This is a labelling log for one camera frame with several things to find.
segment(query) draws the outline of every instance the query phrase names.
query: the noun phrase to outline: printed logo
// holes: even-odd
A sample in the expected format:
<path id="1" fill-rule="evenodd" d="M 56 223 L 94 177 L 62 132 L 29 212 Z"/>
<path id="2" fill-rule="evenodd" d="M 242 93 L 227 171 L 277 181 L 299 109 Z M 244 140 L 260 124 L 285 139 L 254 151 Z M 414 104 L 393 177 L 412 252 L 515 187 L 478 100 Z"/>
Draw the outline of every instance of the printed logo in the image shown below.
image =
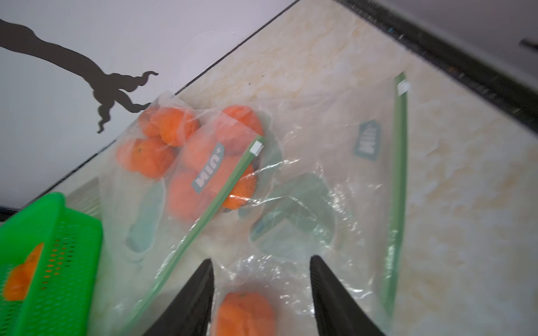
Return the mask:
<path id="1" fill-rule="evenodd" d="M 207 160 L 206 166 L 202 169 L 202 171 L 198 174 L 198 176 L 191 184 L 198 194 L 202 191 L 202 189 L 206 186 L 211 177 L 218 170 L 223 157 L 224 146 L 220 142 L 217 142 L 217 145 L 215 146 L 215 148 L 213 148 L 213 153 L 209 157 L 209 160 Z"/>
<path id="2" fill-rule="evenodd" d="M 381 146 L 381 125 L 374 119 L 359 125 L 359 137 L 354 153 L 360 158 L 377 160 Z"/>

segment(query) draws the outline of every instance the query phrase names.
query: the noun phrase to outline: white tag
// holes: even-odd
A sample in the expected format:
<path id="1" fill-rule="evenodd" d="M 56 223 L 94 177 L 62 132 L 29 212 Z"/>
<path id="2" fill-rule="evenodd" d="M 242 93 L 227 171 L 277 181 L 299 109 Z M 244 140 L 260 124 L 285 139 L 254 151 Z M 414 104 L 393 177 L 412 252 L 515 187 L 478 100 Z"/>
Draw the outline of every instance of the white tag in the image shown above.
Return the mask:
<path id="1" fill-rule="evenodd" d="M 250 152 L 254 154 L 254 156 L 258 156 L 260 154 L 261 149 L 264 148 L 264 145 L 260 141 L 256 141 L 252 147 L 250 147 Z"/>
<path id="2" fill-rule="evenodd" d="M 398 83 L 397 86 L 398 86 L 398 96 L 401 96 L 407 91 L 409 91 L 409 88 L 411 85 L 409 84 L 407 80 L 403 80 L 400 83 Z"/>

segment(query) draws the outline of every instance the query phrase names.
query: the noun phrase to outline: plastic bag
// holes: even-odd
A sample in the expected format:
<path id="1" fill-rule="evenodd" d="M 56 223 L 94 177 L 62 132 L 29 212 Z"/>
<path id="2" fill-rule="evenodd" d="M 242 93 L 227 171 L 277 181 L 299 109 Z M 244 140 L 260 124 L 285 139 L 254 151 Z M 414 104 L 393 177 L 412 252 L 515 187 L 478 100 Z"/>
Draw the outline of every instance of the plastic bag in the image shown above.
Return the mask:
<path id="1" fill-rule="evenodd" d="M 264 133 L 264 148 L 252 161 L 255 192 L 237 211 L 214 216 L 149 309 L 137 310 L 118 325 L 128 323 L 123 330 L 142 334 L 200 262 L 211 258 L 216 288 L 212 335 L 218 334 L 226 296 L 237 292 L 267 300 L 277 335 L 316 335 L 309 259 L 317 254 L 386 331 L 405 209 L 405 87 L 402 74 L 340 94 L 245 104 L 256 112 Z M 211 120 L 222 110 L 196 114 Z M 170 238 L 154 246 L 170 252 L 172 243 Z M 161 268 L 169 264 L 165 254 L 153 259 Z M 126 298 L 117 296 L 117 301 L 133 306 L 125 304 Z"/>
<path id="2" fill-rule="evenodd" d="M 221 205 L 234 209 L 252 196 L 250 161 L 263 138 L 249 124 L 252 111 L 225 112 L 204 116 L 164 94 L 108 153 L 99 175 L 105 249 L 90 333 L 120 332 Z"/>

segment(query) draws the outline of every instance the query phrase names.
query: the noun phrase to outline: green zipper seal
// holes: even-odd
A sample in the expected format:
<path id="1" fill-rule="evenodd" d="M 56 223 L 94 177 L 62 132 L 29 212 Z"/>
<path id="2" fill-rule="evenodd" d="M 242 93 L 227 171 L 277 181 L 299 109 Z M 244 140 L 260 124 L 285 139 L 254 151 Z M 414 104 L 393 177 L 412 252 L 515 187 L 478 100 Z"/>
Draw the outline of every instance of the green zipper seal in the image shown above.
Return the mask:
<path id="1" fill-rule="evenodd" d="M 400 271 L 400 252 L 405 227 L 407 184 L 407 91 L 399 93 L 398 84 L 405 82 L 404 73 L 394 78 L 395 98 L 393 115 L 392 152 L 392 203 L 388 226 L 387 251 L 381 283 L 381 303 L 389 317 L 394 312 L 394 302 Z"/>
<path id="2" fill-rule="evenodd" d="M 208 208 L 205 210 L 202 216 L 200 216 L 199 220 L 194 224 L 194 226 L 190 229 L 189 233 L 179 243 L 178 249 L 172 255 L 170 262 L 164 267 L 157 279 L 153 282 L 153 288 L 151 289 L 151 291 L 133 308 L 130 314 L 131 317 L 128 319 L 129 322 L 123 328 L 121 335 L 130 334 L 129 332 L 135 326 L 136 322 L 138 322 L 140 317 L 142 317 L 147 308 L 149 308 L 150 304 L 153 302 L 161 288 L 164 286 L 164 284 L 170 277 L 170 274 L 172 273 L 175 265 L 181 259 L 187 248 L 190 246 L 190 244 L 192 244 L 192 242 L 200 234 L 200 232 L 202 232 L 203 228 L 207 225 L 207 223 L 215 215 L 217 210 L 221 207 L 224 200 L 232 192 L 233 187 L 236 185 L 237 181 L 239 181 L 241 175 L 243 175 L 248 165 L 256 157 L 256 155 L 254 155 L 250 151 L 250 149 L 257 141 L 263 144 L 264 138 L 258 135 L 250 143 L 248 149 L 245 153 L 243 153 L 241 159 L 239 159 L 239 162 L 237 163 L 232 174 L 230 175 L 222 189 L 218 192 L 217 196 L 213 199 L 213 201 L 211 201 Z"/>

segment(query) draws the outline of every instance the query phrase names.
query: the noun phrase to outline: white wall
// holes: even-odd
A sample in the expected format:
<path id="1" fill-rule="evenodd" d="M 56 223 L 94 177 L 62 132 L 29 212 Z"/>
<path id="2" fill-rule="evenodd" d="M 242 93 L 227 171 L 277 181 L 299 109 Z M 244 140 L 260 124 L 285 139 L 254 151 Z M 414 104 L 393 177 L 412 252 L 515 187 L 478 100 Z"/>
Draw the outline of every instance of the white wall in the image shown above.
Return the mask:
<path id="1" fill-rule="evenodd" d="M 441 38 L 538 90 L 537 0 L 377 0 Z"/>
<path id="2" fill-rule="evenodd" d="M 25 0 L 0 18 L 92 59 L 105 73 L 140 76 L 133 102 L 177 91 L 292 0 Z M 0 48 L 0 205 L 21 207 L 110 143 L 137 115 L 117 103 L 97 134 L 99 103 L 84 79 Z"/>

